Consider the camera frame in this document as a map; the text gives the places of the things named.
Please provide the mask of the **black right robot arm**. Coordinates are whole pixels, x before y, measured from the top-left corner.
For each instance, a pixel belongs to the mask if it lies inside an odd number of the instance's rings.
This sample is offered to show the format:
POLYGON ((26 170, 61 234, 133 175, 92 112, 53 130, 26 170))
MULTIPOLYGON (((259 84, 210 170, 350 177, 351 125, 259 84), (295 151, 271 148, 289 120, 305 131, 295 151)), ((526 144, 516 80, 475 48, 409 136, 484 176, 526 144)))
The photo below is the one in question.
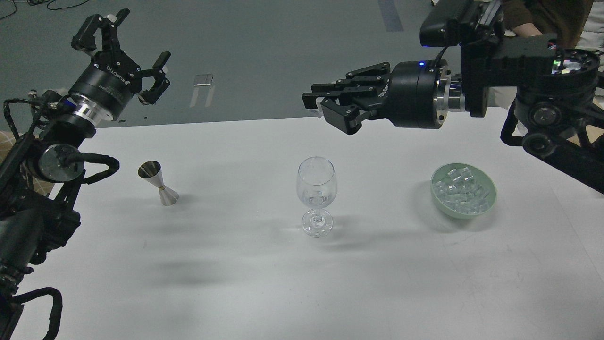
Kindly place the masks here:
POLYGON ((461 74, 453 77, 442 55, 394 68, 372 65, 335 83, 314 84, 302 95, 304 107, 348 135, 377 119, 440 129, 454 110, 483 117, 490 88, 511 86, 516 94, 501 140, 603 191, 603 138, 587 135, 587 127, 603 127, 603 110, 593 104, 595 89, 603 86, 593 52, 556 48, 548 36, 507 39, 501 21, 485 14, 428 18, 420 42, 443 50, 460 46, 461 74))

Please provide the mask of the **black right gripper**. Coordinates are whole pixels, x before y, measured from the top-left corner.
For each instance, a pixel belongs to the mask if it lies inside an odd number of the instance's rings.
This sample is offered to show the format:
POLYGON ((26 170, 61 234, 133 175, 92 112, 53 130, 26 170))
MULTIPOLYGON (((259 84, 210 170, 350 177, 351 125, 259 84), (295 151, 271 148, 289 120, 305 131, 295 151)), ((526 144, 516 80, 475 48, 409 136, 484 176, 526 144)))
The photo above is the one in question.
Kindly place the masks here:
POLYGON ((440 129, 449 112, 465 111, 460 75, 445 60, 400 62, 391 71, 380 62, 349 71, 332 83, 312 84, 302 94, 306 109, 317 109, 343 133, 357 133, 365 120, 389 120, 399 128, 440 129))

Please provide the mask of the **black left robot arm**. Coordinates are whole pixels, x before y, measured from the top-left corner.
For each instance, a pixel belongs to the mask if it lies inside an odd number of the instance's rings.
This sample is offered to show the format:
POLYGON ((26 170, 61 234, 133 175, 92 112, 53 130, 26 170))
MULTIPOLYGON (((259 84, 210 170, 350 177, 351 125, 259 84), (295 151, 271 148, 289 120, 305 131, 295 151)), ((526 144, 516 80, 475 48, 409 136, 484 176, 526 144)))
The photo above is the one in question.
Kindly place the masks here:
POLYGON ((52 250, 66 246, 80 226, 74 205, 82 185, 107 179, 119 169, 114 157, 79 150, 100 122, 115 122, 138 97, 153 105, 169 87, 162 52, 143 69, 121 48, 118 27, 130 14, 87 17, 71 47, 91 61, 66 95, 30 91, 28 98, 7 99, 2 112, 14 144, 1 162, 1 338, 9 340, 26 303, 52 299, 48 330, 54 340, 62 319, 58 289, 39 288, 19 294, 24 277, 52 250))

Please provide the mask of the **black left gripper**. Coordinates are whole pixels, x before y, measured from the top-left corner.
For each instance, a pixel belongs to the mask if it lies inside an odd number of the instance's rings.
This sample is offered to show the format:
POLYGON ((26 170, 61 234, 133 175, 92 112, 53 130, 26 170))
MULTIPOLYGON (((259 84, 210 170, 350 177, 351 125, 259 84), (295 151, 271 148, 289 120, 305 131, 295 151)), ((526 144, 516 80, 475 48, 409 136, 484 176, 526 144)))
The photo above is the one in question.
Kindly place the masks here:
POLYGON ((108 114, 105 119, 114 122, 135 94, 142 105, 155 105, 170 85, 163 68, 171 52, 162 52, 151 69, 140 70, 140 65, 121 49, 117 28, 129 14, 130 9, 123 8, 107 17, 91 15, 71 41, 71 47, 88 54, 91 62, 69 89, 69 97, 100 105, 108 114), (153 86, 142 91, 141 79, 148 77, 153 78, 153 86))

